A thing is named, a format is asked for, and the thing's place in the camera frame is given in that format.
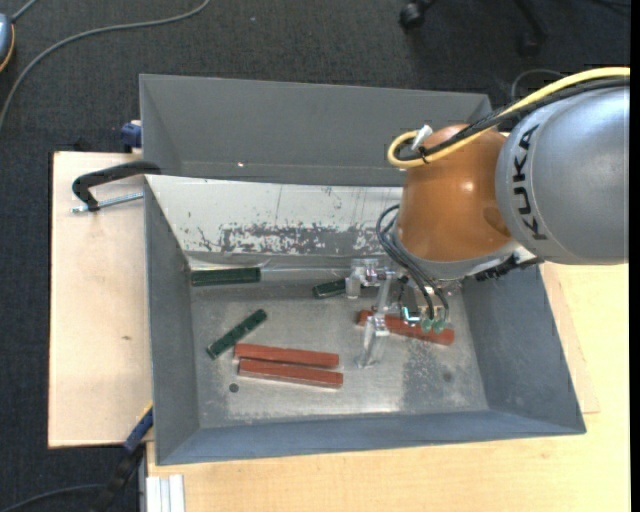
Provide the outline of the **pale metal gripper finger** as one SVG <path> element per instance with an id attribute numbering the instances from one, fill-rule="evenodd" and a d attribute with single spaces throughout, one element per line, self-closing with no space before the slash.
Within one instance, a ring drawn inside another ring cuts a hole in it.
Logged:
<path id="1" fill-rule="evenodd" d="M 378 259 L 353 259 L 350 273 L 345 278 L 345 295 L 357 299 L 363 288 L 379 287 L 386 279 L 386 269 Z"/>
<path id="2" fill-rule="evenodd" d="M 383 316 L 362 313 L 358 319 L 362 333 L 362 349 L 356 359 L 358 368 L 367 368 L 380 363 L 383 358 L 390 331 Z"/>

